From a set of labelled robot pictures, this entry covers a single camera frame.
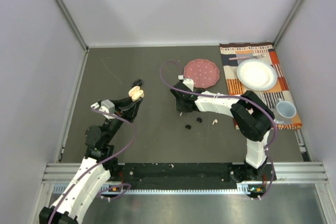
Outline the cream earbud charging case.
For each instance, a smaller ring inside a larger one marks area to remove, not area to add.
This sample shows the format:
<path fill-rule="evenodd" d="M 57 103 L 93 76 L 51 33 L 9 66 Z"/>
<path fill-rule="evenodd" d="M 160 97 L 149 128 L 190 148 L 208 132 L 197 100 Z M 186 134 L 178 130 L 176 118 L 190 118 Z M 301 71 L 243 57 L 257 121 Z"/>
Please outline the cream earbud charging case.
<path fill-rule="evenodd" d="M 137 101 L 140 98 L 144 98 L 144 91 L 140 86 L 134 86 L 129 90 L 128 95 L 132 101 Z"/>

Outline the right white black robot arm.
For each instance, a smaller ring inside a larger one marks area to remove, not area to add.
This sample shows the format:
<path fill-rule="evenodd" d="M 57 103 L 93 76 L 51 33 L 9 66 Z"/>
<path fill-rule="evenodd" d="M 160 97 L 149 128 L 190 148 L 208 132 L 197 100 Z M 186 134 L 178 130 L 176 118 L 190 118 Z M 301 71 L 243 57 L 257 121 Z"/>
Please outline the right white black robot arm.
<path fill-rule="evenodd" d="M 213 112 L 234 119 L 246 138 L 247 153 L 244 168 L 231 168 L 233 181 L 257 180 L 264 174 L 267 164 L 267 144 L 274 114 L 252 91 L 242 95 L 223 95 L 204 89 L 192 91 L 192 80 L 180 80 L 170 88 L 176 99 L 176 110 L 181 113 Z"/>

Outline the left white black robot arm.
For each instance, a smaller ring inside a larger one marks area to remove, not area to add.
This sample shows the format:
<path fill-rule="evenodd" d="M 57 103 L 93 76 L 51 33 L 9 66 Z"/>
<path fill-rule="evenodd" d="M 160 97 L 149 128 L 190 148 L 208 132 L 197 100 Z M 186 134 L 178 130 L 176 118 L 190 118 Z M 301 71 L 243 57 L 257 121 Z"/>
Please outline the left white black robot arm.
<path fill-rule="evenodd" d="M 82 223 L 91 203 L 105 182 L 119 174 L 117 156 L 110 141 L 123 123 L 132 124 L 144 98 L 143 90 L 121 100 L 99 100 L 91 105 L 104 116 L 101 126 L 86 129 L 86 153 L 65 191 L 39 213 L 39 223 Z"/>

